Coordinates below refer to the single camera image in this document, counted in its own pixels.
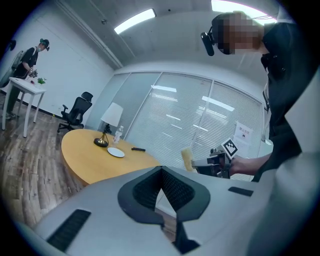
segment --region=hand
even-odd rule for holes
[[[248,159],[240,156],[232,158],[229,169],[230,176],[242,173],[246,169],[247,161]]]

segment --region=window blinds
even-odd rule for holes
[[[237,121],[253,129],[251,146],[243,157],[256,158],[259,153],[262,134],[262,104],[253,98],[215,81],[205,110],[201,128],[198,130],[192,152],[194,158],[203,158],[210,149],[217,147],[227,138],[233,138]],[[204,108],[199,106],[199,113]]]
[[[118,127],[123,126],[122,139],[125,137],[141,104],[160,74],[160,72],[131,73],[114,96],[112,102],[123,107],[118,125]],[[116,130],[116,127],[111,127],[113,135]]]
[[[163,73],[141,107],[126,140],[144,148],[162,165],[184,168],[181,149],[189,147],[202,117],[212,81]]]

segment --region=person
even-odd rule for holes
[[[277,169],[285,160],[301,153],[285,114],[308,86],[318,62],[293,22],[260,25],[244,12],[225,12],[212,20],[212,37],[226,55],[262,54],[261,63],[267,72],[263,96],[273,151],[260,158],[235,157],[230,166],[230,175],[254,175],[252,181],[258,182],[263,172]]]
[[[37,63],[38,53],[42,52],[44,49],[49,49],[49,40],[47,39],[41,39],[38,46],[28,49],[21,59],[21,64],[19,64],[14,71],[13,77],[26,79],[28,75],[31,75],[33,72],[33,67]],[[9,96],[5,116],[7,120],[16,117],[16,115],[13,113],[13,109],[18,99],[19,93],[20,89],[13,86]]]

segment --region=black vent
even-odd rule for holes
[[[58,250],[65,252],[90,214],[91,212],[86,210],[75,210],[47,239],[47,242]]]

